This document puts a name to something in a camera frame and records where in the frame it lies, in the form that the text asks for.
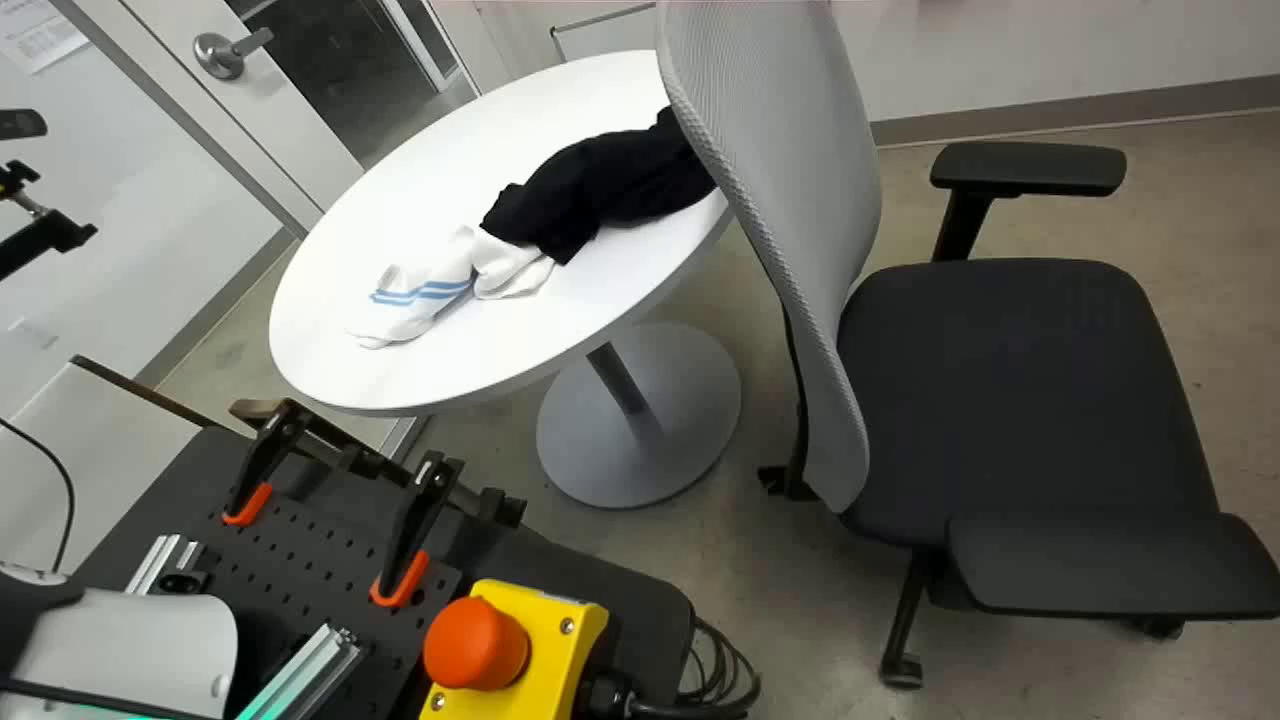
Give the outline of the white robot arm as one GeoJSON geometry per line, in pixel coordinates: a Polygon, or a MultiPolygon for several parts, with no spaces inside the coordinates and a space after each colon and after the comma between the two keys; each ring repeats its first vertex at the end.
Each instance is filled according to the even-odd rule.
{"type": "Polygon", "coordinates": [[[240,630],[215,595],[136,595],[0,575],[0,690],[114,711],[219,720],[240,630]]]}

